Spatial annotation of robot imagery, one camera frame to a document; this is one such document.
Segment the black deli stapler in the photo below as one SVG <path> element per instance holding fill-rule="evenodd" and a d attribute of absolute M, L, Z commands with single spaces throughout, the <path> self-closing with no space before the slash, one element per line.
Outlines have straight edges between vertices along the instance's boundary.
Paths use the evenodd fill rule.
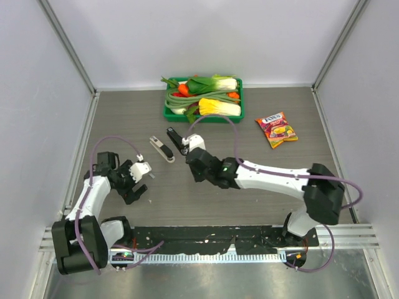
<path fill-rule="evenodd" d="M 189 146 L 183 144 L 183 137 L 180 136 L 172 127 L 166 129 L 166 134 L 182 156 L 186 156 L 189 153 Z"/>

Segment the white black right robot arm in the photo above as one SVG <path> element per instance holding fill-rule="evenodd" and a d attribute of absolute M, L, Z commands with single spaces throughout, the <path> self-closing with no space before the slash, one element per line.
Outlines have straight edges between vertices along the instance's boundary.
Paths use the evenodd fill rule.
<path fill-rule="evenodd" d="M 287 215 L 280 233 L 266 237 L 271 247 L 300 245 L 315 226 L 339 222 L 345 188 L 322 164 L 314 163 L 310 169 L 273 168 L 234 157 L 218 159 L 201 148 L 191 150 L 186 163 L 196 182 L 208 181 L 221 189 L 261 189 L 303 201 Z"/>

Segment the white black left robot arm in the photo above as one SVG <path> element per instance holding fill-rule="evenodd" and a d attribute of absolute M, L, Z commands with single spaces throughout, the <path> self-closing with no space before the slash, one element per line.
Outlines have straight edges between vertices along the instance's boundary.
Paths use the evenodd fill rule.
<path fill-rule="evenodd" d="M 133 231 L 124 216 L 99 222 L 106 197 L 116 191 L 130 205 L 147 191 L 141 179 L 151 166 L 138 157 L 137 162 L 121 163 L 113 152 L 101 152 L 92 169 L 84 176 L 82 192 L 73 209 L 52 225 L 51 233 L 59 273 L 70 275 L 101 269 L 107 265 L 113 245 L 124 249 L 133 244 Z"/>

